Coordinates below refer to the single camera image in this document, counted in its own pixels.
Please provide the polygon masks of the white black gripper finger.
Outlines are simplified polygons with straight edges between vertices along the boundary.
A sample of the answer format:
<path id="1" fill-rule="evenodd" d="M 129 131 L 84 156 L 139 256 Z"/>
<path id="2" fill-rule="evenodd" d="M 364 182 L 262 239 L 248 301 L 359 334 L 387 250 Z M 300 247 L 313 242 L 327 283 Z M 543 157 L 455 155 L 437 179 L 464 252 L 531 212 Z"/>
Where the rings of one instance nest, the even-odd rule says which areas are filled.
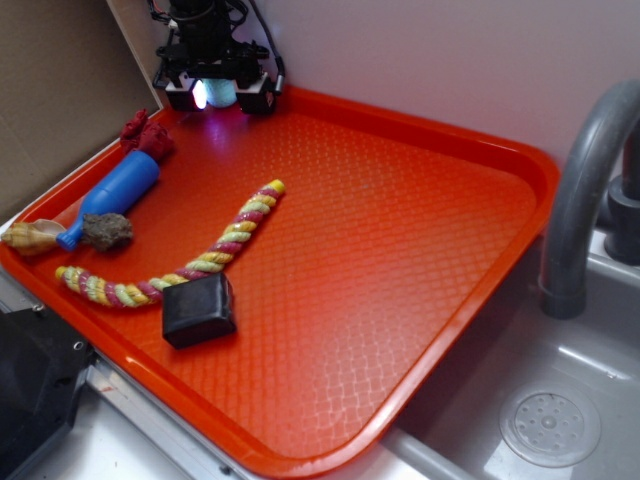
<path id="1" fill-rule="evenodd" d="M 269 115 L 276 106 L 274 86 L 268 74 L 246 89 L 236 88 L 236 98 L 241 111 L 248 115 Z"/>
<path id="2" fill-rule="evenodd" d="M 165 93 L 176 111 L 199 112 L 206 108 L 206 88 L 199 79 L 187 79 L 180 87 L 170 82 Z"/>

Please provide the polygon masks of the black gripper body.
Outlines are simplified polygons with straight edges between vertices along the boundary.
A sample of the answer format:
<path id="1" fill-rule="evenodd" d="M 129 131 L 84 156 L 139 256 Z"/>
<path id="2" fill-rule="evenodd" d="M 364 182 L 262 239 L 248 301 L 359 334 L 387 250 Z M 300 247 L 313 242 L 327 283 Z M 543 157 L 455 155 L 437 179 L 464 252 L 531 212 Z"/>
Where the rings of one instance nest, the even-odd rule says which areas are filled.
<path id="1" fill-rule="evenodd" d="M 193 79 L 234 80 L 246 88 L 260 79 L 269 49 L 255 41 L 241 42 L 234 32 L 249 16 L 249 1 L 171 1 L 152 3 L 152 19 L 168 28 L 166 42 L 156 49 L 159 67 L 153 85 L 183 85 Z"/>

